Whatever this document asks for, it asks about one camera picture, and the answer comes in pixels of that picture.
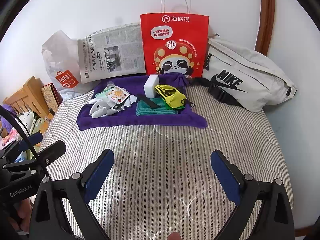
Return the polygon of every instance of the newspaper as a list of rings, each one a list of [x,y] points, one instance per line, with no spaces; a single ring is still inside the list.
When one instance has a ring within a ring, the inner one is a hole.
[[[81,82],[146,72],[140,23],[121,25],[78,40]]]

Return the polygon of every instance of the purple plush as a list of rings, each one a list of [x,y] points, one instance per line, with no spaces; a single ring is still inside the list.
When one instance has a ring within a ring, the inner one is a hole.
[[[3,105],[2,106],[4,109],[14,113],[14,115],[16,114],[16,112],[14,111],[14,109],[9,106],[9,105]],[[0,115],[0,120],[1,120],[1,125],[3,128],[5,128],[7,130],[8,133],[10,133],[11,129],[12,129],[12,125],[6,120],[4,119],[1,115]]]
[[[131,77],[118,77],[103,79],[94,88],[94,95],[102,92],[108,82],[113,82],[116,86],[125,88],[133,95],[143,94],[143,85],[147,81],[149,76],[131,76]],[[170,85],[172,87],[185,87],[188,85],[187,79],[181,73],[167,73],[159,75],[159,83]],[[193,113],[191,107],[186,105],[185,109],[181,110],[179,114],[159,114],[159,115],[136,115],[137,103],[133,103],[130,107],[126,107],[124,110],[115,113],[113,115],[92,118],[89,115],[89,111],[92,105],[84,105],[77,117],[77,124],[79,130],[83,131],[89,128],[95,127],[111,127],[116,125],[183,125],[194,126],[199,128],[207,127],[207,121],[202,116]]]

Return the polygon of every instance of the white foam block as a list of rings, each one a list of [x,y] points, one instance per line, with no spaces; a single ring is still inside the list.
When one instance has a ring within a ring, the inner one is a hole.
[[[150,75],[148,80],[143,86],[144,93],[147,98],[155,98],[156,97],[156,90],[155,86],[159,85],[159,76],[158,75]]]

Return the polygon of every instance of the small yellow fanny pack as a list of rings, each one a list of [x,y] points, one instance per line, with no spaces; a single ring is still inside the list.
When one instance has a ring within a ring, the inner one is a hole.
[[[180,93],[180,91],[175,87],[169,85],[157,85],[155,90],[171,108],[178,108],[186,104],[190,104],[191,107],[195,106],[194,103],[189,102],[187,97]]]

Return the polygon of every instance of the blue gripper pad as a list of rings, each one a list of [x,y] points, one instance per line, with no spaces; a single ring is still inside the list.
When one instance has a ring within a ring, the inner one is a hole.
[[[39,142],[42,142],[43,136],[42,136],[42,133],[37,132],[35,134],[30,135],[28,139],[32,145],[36,145]],[[24,140],[21,140],[19,143],[19,151],[24,152],[28,149],[29,149],[28,144]]]
[[[95,168],[92,175],[85,184],[85,203],[89,203],[90,200],[96,198],[113,166],[114,160],[115,157],[113,155],[113,152],[109,150],[105,157],[101,160],[100,164]]]
[[[211,167],[217,175],[228,199],[236,205],[239,205],[241,201],[240,185],[224,161],[220,158],[217,151],[214,151],[211,154]]]

